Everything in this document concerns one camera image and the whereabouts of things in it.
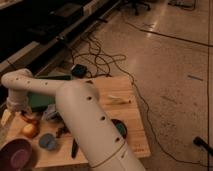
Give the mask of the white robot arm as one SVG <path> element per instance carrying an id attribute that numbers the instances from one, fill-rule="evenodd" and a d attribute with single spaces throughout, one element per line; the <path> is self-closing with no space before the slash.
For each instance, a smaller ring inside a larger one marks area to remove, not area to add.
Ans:
<path id="1" fill-rule="evenodd" d="M 1 77 L 7 108 L 28 108 L 29 92 L 53 96 L 56 109 L 93 171 L 146 171 L 99 103 L 95 85 L 79 80 L 37 79 L 28 69 Z"/>

